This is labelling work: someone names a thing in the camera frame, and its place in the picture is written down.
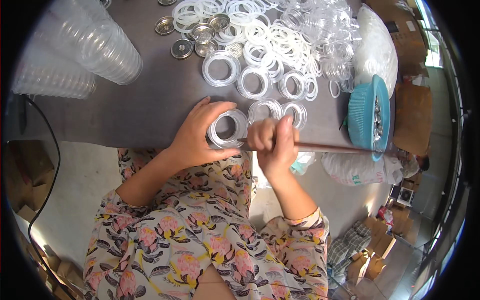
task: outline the metal filter disc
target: metal filter disc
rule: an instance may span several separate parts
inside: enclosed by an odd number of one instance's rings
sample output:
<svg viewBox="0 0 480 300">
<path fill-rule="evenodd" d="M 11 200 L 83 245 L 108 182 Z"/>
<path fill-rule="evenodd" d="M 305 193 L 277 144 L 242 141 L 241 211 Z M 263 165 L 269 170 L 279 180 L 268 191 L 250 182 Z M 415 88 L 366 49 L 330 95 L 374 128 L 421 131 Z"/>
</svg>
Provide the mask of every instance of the metal filter disc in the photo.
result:
<svg viewBox="0 0 480 300">
<path fill-rule="evenodd" d="M 158 4 L 163 5 L 163 6 L 169 6 L 169 5 L 172 5 L 175 2 L 177 2 L 177 0 L 158 0 Z"/>
<path fill-rule="evenodd" d="M 192 55 L 193 45 L 187 39 L 179 39 L 178 41 L 173 43 L 173 46 L 170 52 L 172 53 L 172 56 L 175 57 L 176 59 L 185 60 L 188 57 L 190 57 L 190 55 Z"/>
<path fill-rule="evenodd" d="M 230 25 L 230 18 L 227 14 L 217 13 L 208 19 L 208 23 L 213 26 L 215 31 L 224 31 Z"/>
<path fill-rule="evenodd" d="M 207 57 L 208 54 L 217 50 L 218 50 L 218 44 L 215 41 L 211 41 L 206 44 L 200 44 L 200 43 L 195 44 L 195 52 L 197 52 L 198 56 L 201 56 L 201 57 Z"/>
<path fill-rule="evenodd" d="M 161 36 L 169 35 L 174 30 L 173 18 L 170 16 L 162 17 L 155 23 L 155 31 Z"/>
<path fill-rule="evenodd" d="M 236 59 L 243 54 L 243 47 L 239 43 L 233 43 L 225 46 L 225 50 Z"/>
<path fill-rule="evenodd" d="M 192 29 L 192 37 L 197 43 L 206 44 L 215 37 L 215 29 L 207 23 L 197 24 Z"/>
</svg>

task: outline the plastic bag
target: plastic bag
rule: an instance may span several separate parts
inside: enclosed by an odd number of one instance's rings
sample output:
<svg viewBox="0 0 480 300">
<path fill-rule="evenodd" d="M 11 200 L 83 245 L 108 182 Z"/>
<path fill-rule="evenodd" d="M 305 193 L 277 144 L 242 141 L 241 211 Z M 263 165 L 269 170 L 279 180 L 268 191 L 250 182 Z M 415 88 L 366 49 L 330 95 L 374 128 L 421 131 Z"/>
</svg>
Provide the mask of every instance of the plastic bag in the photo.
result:
<svg viewBox="0 0 480 300">
<path fill-rule="evenodd" d="M 393 226 L 393 214 L 392 211 L 387 209 L 385 206 L 380 207 L 378 214 L 385 220 L 385 224 L 388 226 L 388 231 L 392 229 Z"/>
<path fill-rule="evenodd" d="M 297 159 L 290 166 L 290 171 L 293 174 L 303 175 L 307 171 L 309 165 L 315 161 L 315 152 L 299 152 Z"/>
<path fill-rule="evenodd" d="M 380 17 L 366 4 L 357 15 L 362 45 L 355 50 L 358 63 L 355 66 L 355 85 L 372 81 L 377 74 L 393 95 L 398 73 L 398 57 L 387 27 Z"/>
<path fill-rule="evenodd" d="M 322 156 L 322 165 L 333 180 L 345 185 L 394 184 L 402 180 L 402 164 L 396 157 L 373 161 L 370 154 L 328 152 Z"/>
<path fill-rule="evenodd" d="M 308 166 L 313 164 L 314 161 L 315 161 L 315 152 L 299 152 L 297 155 L 297 159 L 290 166 L 290 171 L 293 174 L 303 175 L 307 171 Z M 259 173 L 261 174 L 256 174 L 258 178 L 257 188 L 258 189 L 271 188 L 272 186 L 268 182 L 262 170 L 259 170 Z"/>
</svg>

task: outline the woman's left hand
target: woman's left hand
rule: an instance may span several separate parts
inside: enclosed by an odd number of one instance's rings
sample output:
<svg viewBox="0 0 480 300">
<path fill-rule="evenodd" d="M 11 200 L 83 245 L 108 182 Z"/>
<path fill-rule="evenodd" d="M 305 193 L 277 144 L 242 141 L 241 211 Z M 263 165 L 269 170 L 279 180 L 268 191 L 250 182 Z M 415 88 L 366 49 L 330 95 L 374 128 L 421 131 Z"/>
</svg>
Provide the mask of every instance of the woman's left hand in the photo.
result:
<svg viewBox="0 0 480 300">
<path fill-rule="evenodd" d="M 234 109 L 234 102 L 210 103 L 210 97 L 197 103 L 177 132 L 172 145 L 164 150 L 179 165 L 180 169 L 199 166 L 215 160 L 237 155 L 240 150 L 211 149 L 206 141 L 208 127 L 222 113 Z"/>
</svg>

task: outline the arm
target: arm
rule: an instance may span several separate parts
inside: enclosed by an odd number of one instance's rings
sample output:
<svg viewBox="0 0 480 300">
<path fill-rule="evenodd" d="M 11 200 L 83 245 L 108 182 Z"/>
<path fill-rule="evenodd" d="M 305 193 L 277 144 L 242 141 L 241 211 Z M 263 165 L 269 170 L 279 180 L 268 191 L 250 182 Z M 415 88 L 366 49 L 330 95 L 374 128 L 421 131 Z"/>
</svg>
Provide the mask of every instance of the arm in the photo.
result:
<svg viewBox="0 0 480 300">
<path fill-rule="evenodd" d="M 210 124 L 236 106 L 233 102 L 210 103 L 210 97 L 197 103 L 172 145 L 117 188 L 120 198 L 132 206 L 149 205 L 168 178 L 178 171 L 240 153 L 239 149 L 210 149 L 205 139 Z"/>
<path fill-rule="evenodd" d="M 272 185 L 283 215 L 298 220 L 311 215 L 318 206 L 289 170 L 297 159 L 294 142 L 299 139 L 292 121 L 292 116 L 285 116 L 277 124 L 272 119 L 255 122 L 248 129 L 248 145 L 257 150 L 258 163 Z"/>
</svg>

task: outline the floral blouse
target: floral blouse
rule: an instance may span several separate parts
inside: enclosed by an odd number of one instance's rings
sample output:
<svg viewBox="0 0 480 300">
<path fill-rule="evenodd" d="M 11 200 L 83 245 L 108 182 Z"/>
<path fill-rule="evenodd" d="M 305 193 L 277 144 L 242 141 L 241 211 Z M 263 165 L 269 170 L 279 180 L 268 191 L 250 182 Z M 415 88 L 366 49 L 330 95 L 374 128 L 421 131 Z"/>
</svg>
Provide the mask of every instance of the floral blouse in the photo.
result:
<svg viewBox="0 0 480 300">
<path fill-rule="evenodd" d="M 119 148 L 122 180 L 155 155 Z M 88 245 L 85 299 L 191 299 L 210 264 L 237 299 L 326 299 L 327 218 L 317 209 L 256 231 L 251 190 L 251 152 L 242 152 L 180 171 L 148 207 L 111 191 Z"/>
</svg>

